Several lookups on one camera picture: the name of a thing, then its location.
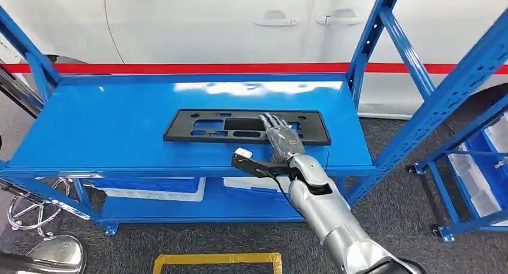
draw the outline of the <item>shelf top surface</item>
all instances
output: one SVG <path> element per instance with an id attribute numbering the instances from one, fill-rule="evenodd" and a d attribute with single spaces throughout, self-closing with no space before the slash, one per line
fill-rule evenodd
<path id="1" fill-rule="evenodd" d="M 163 141 L 178 109 L 318 110 L 323 165 L 372 166 L 343 74 L 65 77 L 8 168 L 231 168 L 238 147 L 269 160 L 268 144 Z"/>

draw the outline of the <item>plastic bin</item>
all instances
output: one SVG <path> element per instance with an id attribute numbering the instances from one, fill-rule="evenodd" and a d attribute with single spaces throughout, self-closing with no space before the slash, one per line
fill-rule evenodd
<path id="1" fill-rule="evenodd" d="M 508 153 L 508 113 L 504 113 L 498 122 L 485 128 L 485 134 L 497 152 Z"/>
<path id="2" fill-rule="evenodd" d="M 113 197 L 199 202 L 203 200 L 206 178 L 89 179 L 89 182 Z"/>
<path id="3" fill-rule="evenodd" d="M 460 150 L 467 150 L 464 144 L 459 146 Z M 476 212 L 480 217 L 487 216 L 501 210 L 497 199 L 492 193 L 491 186 L 475 160 L 470 155 L 450 154 L 448 155 L 453 169 L 462 180 L 471 197 Z M 493 225 L 508 225 L 508 221 L 499 222 Z"/>
<path id="4" fill-rule="evenodd" d="M 288 193 L 289 185 L 291 184 L 289 178 L 279 176 L 277 179 L 284 192 Z M 286 201 L 277 183 L 269 177 L 224 177 L 224 186 L 226 187 L 227 195 L 241 195 Z"/>

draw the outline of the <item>lower shelf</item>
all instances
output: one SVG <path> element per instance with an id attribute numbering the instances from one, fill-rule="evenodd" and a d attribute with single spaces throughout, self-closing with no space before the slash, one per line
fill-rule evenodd
<path id="1" fill-rule="evenodd" d="M 226 193 L 223 178 L 207 178 L 201 202 L 107 197 L 103 221 L 118 223 L 297 222 L 287 201 Z"/>

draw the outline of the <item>robotic arm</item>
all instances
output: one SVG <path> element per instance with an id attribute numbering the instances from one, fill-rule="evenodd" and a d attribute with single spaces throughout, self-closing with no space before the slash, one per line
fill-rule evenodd
<path id="1" fill-rule="evenodd" d="M 271 162 L 257 162 L 239 148 L 232 165 L 256 177 L 289 175 L 289 201 L 330 253 L 335 265 L 347 274 L 418 274 L 393 256 L 363 230 L 344 197 L 319 162 L 304 154 L 298 134 L 288 123 L 268 113 L 260 116 L 274 153 Z"/>

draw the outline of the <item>white car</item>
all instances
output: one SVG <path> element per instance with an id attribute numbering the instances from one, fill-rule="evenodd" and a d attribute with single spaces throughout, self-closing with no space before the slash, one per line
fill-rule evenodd
<path id="1" fill-rule="evenodd" d="M 91 64 L 349 62 L 373 2 L 0 0 L 44 54 Z M 438 84 L 443 64 L 456 64 L 506 7 L 507 0 L 398 0 L 394 12 L 423 62 L 437 64 L 428 70 Z M 18 62 L 3 45 L 0 59 Z M 386 32 L 370 62 L 386 64 L 365 74 L 360 114 L 409 118 L 422 98 L 408 74 L 394 73 L 402 60 Z M 506 77 L 494 75 L 482 89 Z"/>

